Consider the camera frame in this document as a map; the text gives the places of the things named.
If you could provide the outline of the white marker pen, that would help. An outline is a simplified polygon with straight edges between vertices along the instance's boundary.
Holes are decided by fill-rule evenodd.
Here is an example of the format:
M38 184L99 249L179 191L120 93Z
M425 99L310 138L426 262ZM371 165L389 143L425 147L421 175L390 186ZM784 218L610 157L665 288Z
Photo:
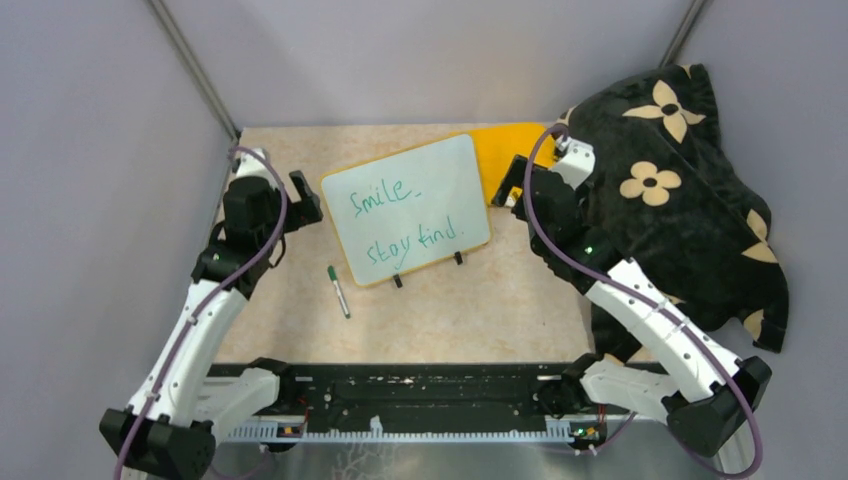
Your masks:
M336 294L336 297L339 301L339 305L340 305L340 308L342 310L344 317L346 319L350 319L351 318L351 311L350 311L349 305L347 303L347 300L345 298L345 295L344 295L343 289L341 287L341 284L339 282L339 279L338 279L337 282L333 282L331 279L330 279L330 281L331 281L331 283L332 283L332 285L335 289L335 294Z

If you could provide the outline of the yellow-framed whiteboard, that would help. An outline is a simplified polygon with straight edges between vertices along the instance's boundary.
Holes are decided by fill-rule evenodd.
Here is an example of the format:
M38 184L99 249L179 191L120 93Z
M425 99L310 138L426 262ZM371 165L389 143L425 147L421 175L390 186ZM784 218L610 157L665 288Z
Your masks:
M328 173L320 188L353 281L362 287L492 238L469 134Z

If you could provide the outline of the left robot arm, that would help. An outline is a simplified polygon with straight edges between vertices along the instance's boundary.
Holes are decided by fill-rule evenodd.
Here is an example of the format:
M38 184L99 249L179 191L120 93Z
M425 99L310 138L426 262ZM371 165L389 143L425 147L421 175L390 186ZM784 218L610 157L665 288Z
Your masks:
M273 174L239 174L223 196L224 214L198 255L176 325L142 386L121 409L104 412L99 431L117 456L116 479L131 469L164 479L200 479L217 447L259 414L300 414L303 390L291 365L258 358L240 367L215 361L260 278L280 260L285 236L323 219L303 173L286 196Z

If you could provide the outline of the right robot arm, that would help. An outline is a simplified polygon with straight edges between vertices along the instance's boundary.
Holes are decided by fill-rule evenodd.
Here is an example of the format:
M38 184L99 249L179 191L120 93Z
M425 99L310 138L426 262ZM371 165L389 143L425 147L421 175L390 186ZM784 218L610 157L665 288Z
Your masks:
M528 227L531 251L559 279L610 314L663 368L653 373L586 354L566 373L563 398L576 412L596 404L624 408L665 425L695 458L712 457L746 426L754 465L764 457L754 415L772 371L756 356L742 359L703 332L623 257L603 231L585 225L577 194L557 171L516 156L492 202L512 208Z

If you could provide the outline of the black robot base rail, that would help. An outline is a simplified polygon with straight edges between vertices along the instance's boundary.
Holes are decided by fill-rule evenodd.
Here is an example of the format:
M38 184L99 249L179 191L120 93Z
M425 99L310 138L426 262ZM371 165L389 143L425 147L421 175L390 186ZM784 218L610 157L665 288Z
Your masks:
M614 407L567 385L565 363L286 364L280 397L238 425L231 443L282 452L298 443L531 443L589 454Z

